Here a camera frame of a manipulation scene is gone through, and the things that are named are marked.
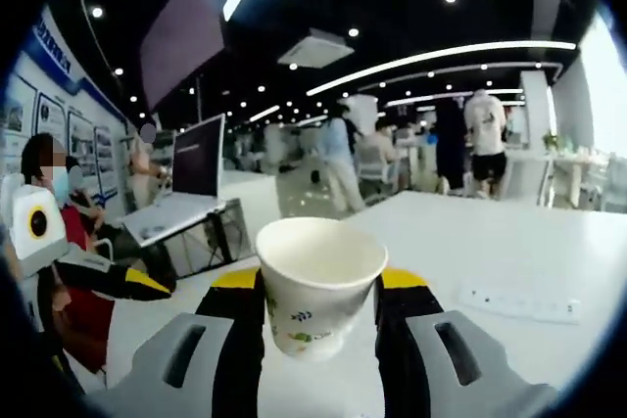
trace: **laptop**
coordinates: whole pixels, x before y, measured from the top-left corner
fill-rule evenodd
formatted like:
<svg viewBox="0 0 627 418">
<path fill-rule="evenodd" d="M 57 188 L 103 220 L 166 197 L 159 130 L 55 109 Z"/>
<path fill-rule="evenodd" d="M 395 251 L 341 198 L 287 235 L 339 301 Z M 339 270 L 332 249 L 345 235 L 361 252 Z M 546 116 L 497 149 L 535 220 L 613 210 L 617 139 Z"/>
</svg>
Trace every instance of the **laptop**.
<svg viewBox="0 0 627 418">
<path fill-rule="evenodd" d="M 140 247 L 182 232 L 220 209 L 223 134 L 224 115 L 218 115 L 174 137 L 171 191 L 121 219 Z"/>
</svg>

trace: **black ceiling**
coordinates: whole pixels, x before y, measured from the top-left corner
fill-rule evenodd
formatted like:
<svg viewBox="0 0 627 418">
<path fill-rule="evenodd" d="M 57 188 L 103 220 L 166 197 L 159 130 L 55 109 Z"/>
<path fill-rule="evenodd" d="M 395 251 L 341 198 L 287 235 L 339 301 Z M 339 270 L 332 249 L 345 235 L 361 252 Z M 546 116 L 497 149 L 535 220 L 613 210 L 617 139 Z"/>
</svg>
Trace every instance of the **black ceiling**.
<svg viewBox="0 0 627 418">
<path fill-rule="evenodd" d="M 120 82 L 104 65 L 91 38 L 78 0 L 51 0 L 53 16 L 72 51 L 96 83 L 137 122 L 146 110 L 139 79 L 138 49 L 150 24 L 168 0 L 86 0 L 99 5 L 105 17 L 92 20 L 112 68 L 124 68 Z M 561 0 L 553 32 L 555 40 L 578 42 L 589 24 L 595 0 Z M 281 105 L 290 116 L 286 101 L 305 114 L 319 115 L 317 101 L 335 102 L 343 92 L 355 93 L 372 82 L 399 75 L 499 61 L 558 61 L 568 64 L 573 53 L 510 50 L 443 58 L 428 63 L 388 70 L 337 87 L 314 97 L 306 91 L 331 79 L 387 61 L 451 46 L 509 39 L 529 39 L 534 0 L 243 0 L 226 25 L 227 48 L 204 65 L 199 74 L 204 116 L 233 112 L 231 123 L 245 121 L 272 105 Z M 346 38 L 356 52 L 322 70 L 295 71 L 276 60 L 305 37 L 310 27 Z M 361 34 L 350 38 L 356 27 Z M 519 85 L 516 70 L 486 70 L 455 73 L 434 79 L 407 80 L 375 89 L 382 106 L 386 101 L 412 95 L 445 92 L 447 83 L 455 90 L 471 90 L 493 80 L 496 88 Z M 158 107 L 165 127 L 177 128 L 196 121 L 196 97 L 181 84 Z M 266 91 L 257 91 L 259 85 Z M 128 97 L 137 95 L 137 103 Z M 240 108 L 246 101 L 248 106 Z"/>
</svg>

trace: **paper cup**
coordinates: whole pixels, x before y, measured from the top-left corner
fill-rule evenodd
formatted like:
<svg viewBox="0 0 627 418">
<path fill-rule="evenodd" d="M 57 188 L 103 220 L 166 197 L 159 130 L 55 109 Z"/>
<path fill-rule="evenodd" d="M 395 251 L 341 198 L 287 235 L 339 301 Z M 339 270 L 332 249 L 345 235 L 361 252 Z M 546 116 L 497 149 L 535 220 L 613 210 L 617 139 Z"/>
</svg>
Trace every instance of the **paper cup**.
<svg viewBox="0 0 627 418">
<path fill-rule="evenodd" d="M 257 236 L 272 336 L 285 354 L 323 360 L 338 352 L 388 254 L 346 222 L 281 219 Z"/>
</svg>

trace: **blue shirt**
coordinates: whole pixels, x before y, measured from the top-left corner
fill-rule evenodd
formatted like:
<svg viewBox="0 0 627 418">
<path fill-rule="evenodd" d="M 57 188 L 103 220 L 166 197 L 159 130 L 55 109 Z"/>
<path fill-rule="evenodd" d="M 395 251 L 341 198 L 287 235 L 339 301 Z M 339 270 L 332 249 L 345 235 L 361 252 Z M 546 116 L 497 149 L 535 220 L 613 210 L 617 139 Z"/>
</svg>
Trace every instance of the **blue shirt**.
<svg viewBox="0 0 627 418">
<path fill-rule="evenodd" d="M 346 122 L 342 118 L 335 117 L 320 129 L 316 149 L 323 161 L 334 160 L 353 164 L 349 134 Z"/>
</svg>

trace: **black shorts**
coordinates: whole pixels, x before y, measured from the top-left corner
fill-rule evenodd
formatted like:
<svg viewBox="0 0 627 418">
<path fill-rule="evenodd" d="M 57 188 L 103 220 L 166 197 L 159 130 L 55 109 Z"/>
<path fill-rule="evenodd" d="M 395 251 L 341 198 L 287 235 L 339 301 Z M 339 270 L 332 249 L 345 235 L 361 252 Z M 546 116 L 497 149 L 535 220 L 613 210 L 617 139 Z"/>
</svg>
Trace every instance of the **black shorts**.
<svg viewBox="0 0 627 418">
<path fill-rule="evenodd" d="M 472 156 L 472 175 L 477 181 L 489 178 L 501 180 L 506 172 L 507 157 L 505 152 L 492 156 Z"/>
</svg>

